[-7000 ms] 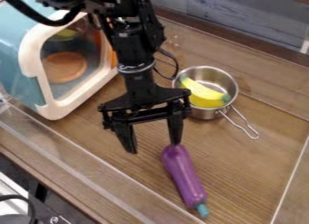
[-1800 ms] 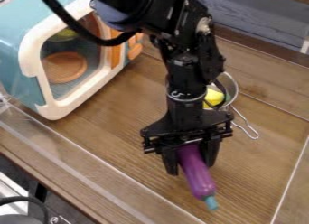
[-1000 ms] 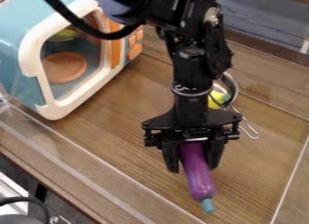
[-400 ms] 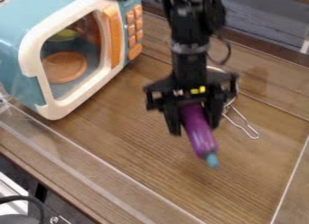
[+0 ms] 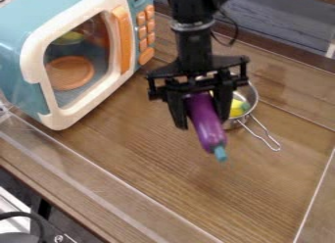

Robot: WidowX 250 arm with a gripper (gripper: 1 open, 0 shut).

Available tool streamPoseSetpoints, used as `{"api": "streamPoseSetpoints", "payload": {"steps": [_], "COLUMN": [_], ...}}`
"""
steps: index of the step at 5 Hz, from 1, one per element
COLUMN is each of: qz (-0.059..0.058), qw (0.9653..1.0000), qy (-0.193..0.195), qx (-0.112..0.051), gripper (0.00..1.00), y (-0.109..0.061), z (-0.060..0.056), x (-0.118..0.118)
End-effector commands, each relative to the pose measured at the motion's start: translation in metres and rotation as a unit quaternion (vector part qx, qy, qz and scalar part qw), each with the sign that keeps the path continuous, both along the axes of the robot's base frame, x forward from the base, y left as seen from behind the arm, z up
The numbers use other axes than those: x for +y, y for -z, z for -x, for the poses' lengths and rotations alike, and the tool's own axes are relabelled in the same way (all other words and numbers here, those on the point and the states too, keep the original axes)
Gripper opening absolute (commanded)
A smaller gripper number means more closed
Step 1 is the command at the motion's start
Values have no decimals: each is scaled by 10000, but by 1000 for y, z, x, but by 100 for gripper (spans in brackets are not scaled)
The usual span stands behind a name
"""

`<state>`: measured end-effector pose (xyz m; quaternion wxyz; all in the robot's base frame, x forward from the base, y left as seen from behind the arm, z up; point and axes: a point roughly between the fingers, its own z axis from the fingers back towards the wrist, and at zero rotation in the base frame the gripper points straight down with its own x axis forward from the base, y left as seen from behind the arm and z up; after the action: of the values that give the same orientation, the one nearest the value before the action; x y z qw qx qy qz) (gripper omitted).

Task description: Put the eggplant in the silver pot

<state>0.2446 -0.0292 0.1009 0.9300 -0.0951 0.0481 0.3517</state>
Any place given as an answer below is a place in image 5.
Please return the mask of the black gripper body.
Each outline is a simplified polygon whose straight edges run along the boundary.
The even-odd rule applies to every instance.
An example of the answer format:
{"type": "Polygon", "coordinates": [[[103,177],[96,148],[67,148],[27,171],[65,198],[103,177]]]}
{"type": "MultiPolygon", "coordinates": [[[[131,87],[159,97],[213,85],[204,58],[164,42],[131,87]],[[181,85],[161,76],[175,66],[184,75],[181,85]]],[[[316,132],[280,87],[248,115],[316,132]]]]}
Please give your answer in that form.
{"type": "Polygon", "coordinates": [[[171,25],[176,40],[176,59],[147,75],[151,100],[167,100],[171,92],[189,94],[228,85],[245,86],[245,56],[223,56],[212,52],[211,25],[171,25]]]}

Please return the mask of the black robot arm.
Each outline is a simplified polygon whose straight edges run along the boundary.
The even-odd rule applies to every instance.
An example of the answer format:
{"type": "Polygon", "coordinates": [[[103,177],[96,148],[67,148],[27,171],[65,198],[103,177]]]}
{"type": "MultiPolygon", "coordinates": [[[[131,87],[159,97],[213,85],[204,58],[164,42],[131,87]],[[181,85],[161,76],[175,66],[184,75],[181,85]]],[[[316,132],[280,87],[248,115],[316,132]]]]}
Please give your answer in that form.
{"type": "Polygon", "coordinates": [[[233,91],[248,84],[249,59],[212,52],[213,15],[228,0],[167,0],[175,33],[176,59],[147,75],[148,97],[167,102],[173,124],[187,129],[183,98],[192,93],[213,92],[213,107],[220,122],[229,117],[233,91]]]}

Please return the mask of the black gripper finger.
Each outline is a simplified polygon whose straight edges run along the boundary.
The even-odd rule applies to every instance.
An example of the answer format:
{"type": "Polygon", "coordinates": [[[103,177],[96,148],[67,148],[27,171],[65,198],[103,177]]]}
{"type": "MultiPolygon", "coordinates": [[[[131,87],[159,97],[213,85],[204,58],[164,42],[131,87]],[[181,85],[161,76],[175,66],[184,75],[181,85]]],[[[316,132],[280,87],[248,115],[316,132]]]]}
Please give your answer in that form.
{"type": "Polygon", "coordinates": [[[217,71],[215,80],[217,81],[213,90],[215,108],[220,122],[224,122],[229,118],[231,104],[233,99],[233,81],[231,78],[231,73],[228,71],[217,71]]]}
{"type": "Polygon", "coordinates": [[[179,129],[187,129],[188,125],[183,93],[171,85],[167,86],[167,105],[175,126],[179,129]]]}

